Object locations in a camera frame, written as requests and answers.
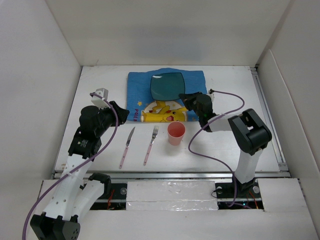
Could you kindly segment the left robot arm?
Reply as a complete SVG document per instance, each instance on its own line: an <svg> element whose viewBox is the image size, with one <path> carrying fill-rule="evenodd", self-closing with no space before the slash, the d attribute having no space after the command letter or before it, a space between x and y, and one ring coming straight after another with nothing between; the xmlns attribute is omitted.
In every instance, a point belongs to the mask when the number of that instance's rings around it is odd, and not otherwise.
<svg viewBox="0 0 320 240"><path fill-rule="evenodd" d="M62 176L48 205L30 221L39 240L76 240L80 222L95 201L112 194L109 175L94 173L87 183L84 177L102 145L101 136L109 127L124 124L129 113L115 101L95 103L81 110Z"/></svg>

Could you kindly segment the teal plate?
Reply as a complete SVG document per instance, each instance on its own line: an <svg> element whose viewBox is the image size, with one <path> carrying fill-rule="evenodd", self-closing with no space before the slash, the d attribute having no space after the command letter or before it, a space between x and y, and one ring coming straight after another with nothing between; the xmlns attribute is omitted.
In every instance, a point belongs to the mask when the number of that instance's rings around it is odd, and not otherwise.
<svg viewBox="0 0 320 240"><path fill-rule="evenodd" d="M156 101L175 101L186 93L185 80L181 72L159 73L151 77L151 96Z"/></svg>

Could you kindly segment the blue Pikachu cloth placemat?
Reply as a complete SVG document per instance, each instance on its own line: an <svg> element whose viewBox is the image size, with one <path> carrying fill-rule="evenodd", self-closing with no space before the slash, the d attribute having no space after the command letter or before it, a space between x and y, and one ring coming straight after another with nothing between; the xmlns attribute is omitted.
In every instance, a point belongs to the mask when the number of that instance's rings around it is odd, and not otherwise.
<svg viewBox="0 0 320 240"><path fill-rule="evenodd" d="M134 122L192 122L199 118L188 111L180 99L155 100L151 93L152 77L159 74L181 73L185 83L185 93L207 92L205 75L202 70L182 70L160 68L147 72L129 72L127 76L126 109L128 120Z"/></svg>

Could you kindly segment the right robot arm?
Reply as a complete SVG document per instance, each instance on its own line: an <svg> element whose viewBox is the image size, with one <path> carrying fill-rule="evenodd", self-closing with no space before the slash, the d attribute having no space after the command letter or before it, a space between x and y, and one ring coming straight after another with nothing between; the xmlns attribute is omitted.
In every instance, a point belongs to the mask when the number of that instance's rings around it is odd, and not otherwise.
<svg viewBox="0 0 320 240"><path fill-rule="evenodd" d="M225 94L240 99L241 106L226 113L216 114L213 110L214 94ZM237 197L249 192L255 181L256 167L263 150L272 140L272 133L256 111L252 108L239 112L245 101L242 97L229 92L210 89L202 92L180 93L179 98L188 111L198 117L202 131L208 133L231 131L240 149L237 168L232 172L231 191Z"/></svg>

